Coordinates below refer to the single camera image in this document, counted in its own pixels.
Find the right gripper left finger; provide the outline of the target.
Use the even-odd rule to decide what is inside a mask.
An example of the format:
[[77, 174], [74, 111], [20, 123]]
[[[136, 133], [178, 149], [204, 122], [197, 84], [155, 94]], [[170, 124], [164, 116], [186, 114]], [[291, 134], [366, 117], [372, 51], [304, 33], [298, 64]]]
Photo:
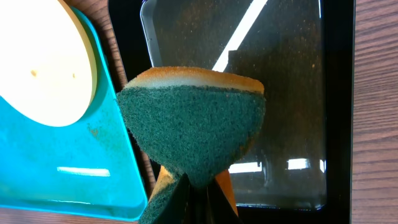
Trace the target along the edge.
[[181, 176], [165, 208], [155, 224], [190, 224], [190, 182], [187, 174]]

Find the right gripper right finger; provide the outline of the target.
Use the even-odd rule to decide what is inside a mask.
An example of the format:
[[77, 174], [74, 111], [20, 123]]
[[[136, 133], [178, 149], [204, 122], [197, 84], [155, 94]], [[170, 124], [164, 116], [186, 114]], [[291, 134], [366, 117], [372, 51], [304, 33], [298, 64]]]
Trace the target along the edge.
[[207, 186], [207, 195], [211, 224], [242, 224], [215, 179]]

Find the green and yellow sponge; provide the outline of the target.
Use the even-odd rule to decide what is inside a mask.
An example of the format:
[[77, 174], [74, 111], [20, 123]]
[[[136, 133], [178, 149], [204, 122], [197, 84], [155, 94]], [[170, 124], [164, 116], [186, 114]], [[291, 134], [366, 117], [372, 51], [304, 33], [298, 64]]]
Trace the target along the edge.
[[238, 216], [229, 167], [261, 132], [266, 101], [259, 80], [196, 67], [153, 67], [132, 79], [117, 101], [139, 148], [160, 165], [141, 223], [155, 223], [184, 174], [190, 223], [210, 223], [207, 186], [214, 179]]

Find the black water tray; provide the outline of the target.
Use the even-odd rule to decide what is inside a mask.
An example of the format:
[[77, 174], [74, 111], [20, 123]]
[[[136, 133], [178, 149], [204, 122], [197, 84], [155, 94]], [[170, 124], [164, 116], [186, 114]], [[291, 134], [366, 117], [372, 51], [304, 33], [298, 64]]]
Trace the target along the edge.
[[351, 221], [354, 0], [109, 0], [128, 79], [192, 66], [264, 85], [231, 176], [244, 223]]

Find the teal plastic tray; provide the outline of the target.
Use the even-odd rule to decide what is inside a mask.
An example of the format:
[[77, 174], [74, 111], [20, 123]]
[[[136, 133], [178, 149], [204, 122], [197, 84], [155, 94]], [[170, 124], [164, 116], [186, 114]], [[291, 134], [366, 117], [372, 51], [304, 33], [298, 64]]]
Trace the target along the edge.
[[36, 123], [1, 102], [1, 206], [131, 222], [147, 206], [108, 62], [91, 21], [78, 9], [98, 69], [96, 95], [76, 123]]

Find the green rimmed plate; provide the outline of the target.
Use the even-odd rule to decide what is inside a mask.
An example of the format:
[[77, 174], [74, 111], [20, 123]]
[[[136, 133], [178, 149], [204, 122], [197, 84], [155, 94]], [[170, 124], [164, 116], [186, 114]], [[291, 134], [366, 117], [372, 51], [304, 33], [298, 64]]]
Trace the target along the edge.
[[1, 97], [40, 124], [76, 123], [93, 101], [96, 60], [65, 1], [1, 1]]

